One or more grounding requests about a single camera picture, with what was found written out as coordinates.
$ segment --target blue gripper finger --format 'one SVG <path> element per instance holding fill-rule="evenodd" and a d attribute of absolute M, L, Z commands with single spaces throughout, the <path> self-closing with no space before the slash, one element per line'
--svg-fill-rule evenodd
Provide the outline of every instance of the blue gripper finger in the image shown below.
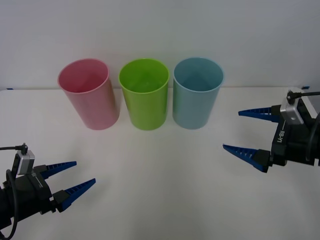
<path fill-rule="evenodd" d="M 280 118 L 279 115 L 272 114 L 271 107 L 243 110 L 243 111 L 239 111 L 238 114 L 239 114 L 239 116 L 267 120 L 267 121 L 271 121 L 273 123 L 278 123 L 279 118 Z"/>
<path fill-rule="evenodd" d="M 222 146 L 229 153 L 235 155 L 236 157 L 240 158 L 241 160 L 254 166 L 259 171 L 261 171 L 263 173 L 266 173 L 268 171 L 269 167 L 267 165 L 259 164 L 254 159 L 254 156 L 258 153 L 258 151 L 260 151 L 260 149 L 257 150 L 257 149 L 252 149 L 252 148 L 230 146 L 230 145 L 226 145 L 226 144 L 223 144 Z"/>

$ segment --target black cable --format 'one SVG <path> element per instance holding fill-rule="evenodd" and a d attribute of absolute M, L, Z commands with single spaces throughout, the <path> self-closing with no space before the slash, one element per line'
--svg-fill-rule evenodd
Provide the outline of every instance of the black cable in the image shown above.
<path fill-rule="evenodd" d="M 6 147 L 0 147 L 1 150 L 16 150 L 16 146 L 6 146 Z"/>
<path fill-rule="evenodd" d="M 315 134 L 316 134 L 316 130 L 317 130 L 317 127 L 318 127 L 319 123 L 320 123 L 320 112 L 318 113 L 318 115 L 316 116 L 316 118 L 314 120 L 314 124 L 313 124 L 313 126 L 311 128 L 311 132 L 310 132 L 308 145 L 306 146 L 305 160 L 307 162 L 310 161 L 312 141 L 314 140 L 314 137 L 315 137 Z"/>
<path fill-rule="evenodd" d="M 303 92 L 301 93 L 301 96 L 318 96 L 320 95 L 320 91 L 313 91 L 313 92 Z"/>
<path fill-rule="evenodd" d="M 7 181 L 10 182 L 11 188 L 12 188 L 12 193 L 13 193 L 13 205 L 14 205 L 14 220 L 13 220 L 13 225 L 12 225 L 12 230 L 11 233 L 8 237 L 5 237 L 1 231 L 0 231 L 0 240 L 10 240 L 14 236 L 17 225 L 18 225 L 18 215 L 19 215 L 19 209 L 18 209 L 18 198 L 17 198 L 17 188 L 16 188 L 16 183 L 15 180 L 12 176 L 11 171 L 8 169 L 5 172 Z"/>

